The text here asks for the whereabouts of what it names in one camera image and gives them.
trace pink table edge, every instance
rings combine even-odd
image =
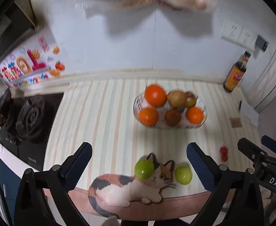
[[[44,189],[45,195],[52,198],[50,190]],[[235,189],[229,191],[225,202],[231,201]],[[90,205],[88,191],[75,188],[69,191],[69,197],[81,212],[100,216]],[[98,200],[102,209],[116,213],[120,219],[132,221],[168,220],[181,218],[199,213],[211,192],[203,192],[195,195],[162,199],[160,203],[145,205],[138,201],[131,202],[129,207],[108,206]]]

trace bottle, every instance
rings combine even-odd
[[[233,65],[223,84],[223,87],[227,92],[232,92],[242,79],[247,70],[246,65],[250,56],[251,54],[246,51],[242,58]]]

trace black pan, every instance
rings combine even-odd
[[[3,116],[8,113],[9,103],[11,102],[11,91],[9,88],[0,97],[0,125],[3,123]]]

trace fruit bowl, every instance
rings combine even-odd
[[[207,119],[207,108],[206,108],[205,102],[199,96],[196,96],[196,106],[195,107],[198,107],[201,110],[203,110],[203,114],[204,114],[203,121],[200,124],[191,123],[185,116],[187,108],[180,108],[180,109],[178,109],[178,111],[181,112],[181,121],[176,126],[169,126],[166,123],[166,121],[164,120],[164,115],[165,115],[166,111],[171,109],[171,106],[169,105],[169,103],[166,102],[164,104],[164,106],[162,106],[160,108],[155,108],[146,101],[146,99],[144,98],[144,93],[141,93],[136,97],[135,102],[134,102],[133,111],[134,111],[135,119],[137,121],[139,121],[142,125],[144,125],[144,124],[139,120],[140,111],[144,108],[152,108],[152,109],[155,109],[159,115],[159,119],[158,119],[157,123],[154,126],[152,126],[152,128],[187,129],[187,128],[199,128],[204,124],[204,122]]]

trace white door frame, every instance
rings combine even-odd
[[[255,85],[246,94],[248,102],[261,112],[276,96],[276,51]]]

